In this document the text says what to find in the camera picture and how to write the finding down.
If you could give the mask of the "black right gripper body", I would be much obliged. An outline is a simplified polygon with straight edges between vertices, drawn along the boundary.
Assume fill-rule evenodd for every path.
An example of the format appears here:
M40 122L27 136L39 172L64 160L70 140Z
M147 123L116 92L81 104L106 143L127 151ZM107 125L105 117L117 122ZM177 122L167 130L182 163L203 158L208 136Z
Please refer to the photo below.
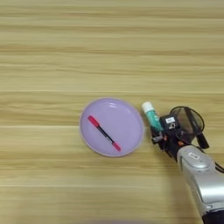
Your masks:
M177 132L160 131L160 133L162 136L160 141L153 141L152 138L151 141L173 159L177 158L178 152L182 147L190 145L193 140L193 137L183 130Z

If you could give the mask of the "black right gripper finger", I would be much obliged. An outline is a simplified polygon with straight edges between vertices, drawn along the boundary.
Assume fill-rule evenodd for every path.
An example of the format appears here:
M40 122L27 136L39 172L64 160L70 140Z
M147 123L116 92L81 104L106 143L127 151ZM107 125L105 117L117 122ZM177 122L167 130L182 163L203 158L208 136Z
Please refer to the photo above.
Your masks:
M162 137L161 133L155 127L151 126L150 127L150 132L151 132L153 141L160 141L161 140L161 137Z

